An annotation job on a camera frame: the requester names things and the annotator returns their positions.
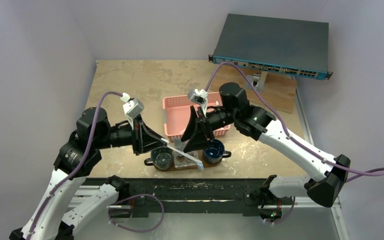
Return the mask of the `dark green mug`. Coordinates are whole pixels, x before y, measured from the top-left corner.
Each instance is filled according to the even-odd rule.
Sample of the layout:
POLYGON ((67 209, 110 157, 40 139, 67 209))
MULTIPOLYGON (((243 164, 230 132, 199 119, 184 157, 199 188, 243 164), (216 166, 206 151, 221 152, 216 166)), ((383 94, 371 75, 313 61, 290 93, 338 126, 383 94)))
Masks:
POLYGON ((174 166, 173 151, 168 147, 154 149, 150 157, 143 162, 145 166, 154 166, 159 171, 168 171, 174 166))

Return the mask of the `dark blue mug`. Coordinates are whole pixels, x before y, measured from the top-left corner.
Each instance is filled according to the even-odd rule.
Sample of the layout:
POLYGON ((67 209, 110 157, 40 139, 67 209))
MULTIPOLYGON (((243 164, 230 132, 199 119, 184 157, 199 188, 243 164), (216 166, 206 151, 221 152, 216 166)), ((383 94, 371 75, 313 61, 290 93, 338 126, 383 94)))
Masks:
POLYGON ((232 153, 226 150, 225 145, 218 139, 210 140, 209 147, 202 152, 203 160, 211 165, 219 163, 224 158, 230 158, 232 153))

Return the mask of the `blue toothbrush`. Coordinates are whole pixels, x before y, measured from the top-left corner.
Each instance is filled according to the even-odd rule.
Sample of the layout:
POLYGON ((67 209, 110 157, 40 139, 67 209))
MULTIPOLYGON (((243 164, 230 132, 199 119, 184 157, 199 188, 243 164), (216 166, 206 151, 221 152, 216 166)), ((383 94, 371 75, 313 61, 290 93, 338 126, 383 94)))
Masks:
POLYGON ((203 165, 203 162, 201 160, 199 160, 196 157, 193 157, 191 155, 188 155, 187 158, 189 160, 193 161, 196 164, 196 166, 198 167, 198 169, 200 169, 200 170, 204 169, 204 165, 203 165))

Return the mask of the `oval wooden tray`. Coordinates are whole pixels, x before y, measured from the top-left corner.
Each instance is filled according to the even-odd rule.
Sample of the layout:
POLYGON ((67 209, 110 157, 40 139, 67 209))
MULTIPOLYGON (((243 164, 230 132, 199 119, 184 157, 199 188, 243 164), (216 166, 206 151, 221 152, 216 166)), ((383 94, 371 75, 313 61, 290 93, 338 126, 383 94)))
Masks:
POLYGON ((189 159, 172 149, 165 147, 152 150, 150 157, 143 162, 146 166, 153 166, 160 172, 173 172, 183 170, 203 170, 205 168, 213 168, 219 165, 224 158, 231 157, 230 151, 218 151, 220 158, 212 158, 209 154, 215 154, 215 149, 206 149, 202 153, 192 152, 191 155, 202 162, 202 167, 196 162, 189 159))

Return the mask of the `pink plastic basket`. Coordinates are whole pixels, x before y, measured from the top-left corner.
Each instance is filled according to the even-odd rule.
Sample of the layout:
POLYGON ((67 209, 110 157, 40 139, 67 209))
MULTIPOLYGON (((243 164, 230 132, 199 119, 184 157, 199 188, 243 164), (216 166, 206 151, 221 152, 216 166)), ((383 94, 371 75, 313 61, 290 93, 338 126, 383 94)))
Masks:
MULTIPOLYGON (((209 106, 222 106, 218 92, 209 93, 207 99, 209 106)), ((170 142, 183 136, 190 119, 190 106, 193 106, 195 110, 199 107, 198 104, 189 101, 187 95, 169 96, 163 99, 164 133, 170 142)), ((214 136, 216 138, 224 137, 230 128, 231 124, 214 130, 214 136)))

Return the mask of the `white toothbrush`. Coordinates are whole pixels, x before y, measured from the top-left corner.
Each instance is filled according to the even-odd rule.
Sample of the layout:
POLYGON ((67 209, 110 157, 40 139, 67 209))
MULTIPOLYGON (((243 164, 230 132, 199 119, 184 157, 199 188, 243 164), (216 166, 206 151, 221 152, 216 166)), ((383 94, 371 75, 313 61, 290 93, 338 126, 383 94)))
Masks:
POLYGON ((143 161, 145 166, 155 167, 161 172, 204 169, 204 163, 199 159, 197 151, 184 152, 185 142, 179 137, 173 140, 163 139, 167 146, 151 151, 150 157, 143 161))

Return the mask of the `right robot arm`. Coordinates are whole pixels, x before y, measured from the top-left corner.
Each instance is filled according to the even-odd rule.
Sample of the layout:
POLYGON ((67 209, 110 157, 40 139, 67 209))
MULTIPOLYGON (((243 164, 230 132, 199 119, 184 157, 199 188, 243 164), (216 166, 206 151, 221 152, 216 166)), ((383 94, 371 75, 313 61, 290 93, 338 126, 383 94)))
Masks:
POLYGON ((190 107, 190 118, 181 137, 183 152, 205 150, 215 138, 214 131, 233 124, 244 136, 266 144, 282 153, 302 168, 307 176, 302 180, 286 180, 273 176, 266 181, 260 196, 268 204, 279 198, 307 195, 315 203, 330 208, 347 181, 346 168, 351 164, 343 154, 334 156, 319 150, 288 129, 271 112, 251 105, 246 91, 235 82, 219 89, 221 105, 207 112, 208 92, 190 90, 188 99, 198 104, 190 107))

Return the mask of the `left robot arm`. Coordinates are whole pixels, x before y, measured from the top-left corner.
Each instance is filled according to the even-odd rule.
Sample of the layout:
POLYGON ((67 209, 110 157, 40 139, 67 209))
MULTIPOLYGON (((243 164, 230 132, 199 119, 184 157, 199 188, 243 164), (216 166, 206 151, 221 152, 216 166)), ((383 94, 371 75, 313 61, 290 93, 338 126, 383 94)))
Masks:
POLYGON ((76 122, 76 130, 59 150, 39 206, 27 224, 13 230, 9 238, 72 240, 105 207, 132 203, 130 183, 113 175, 80 205, 69 209, 75 193, 102 159, 101 150, 124 146, 131 146, 133 153, 140 155, 166 147, 167 142, 148 128, 141 116, 111 126, 103 108, 86 109, 76 122))

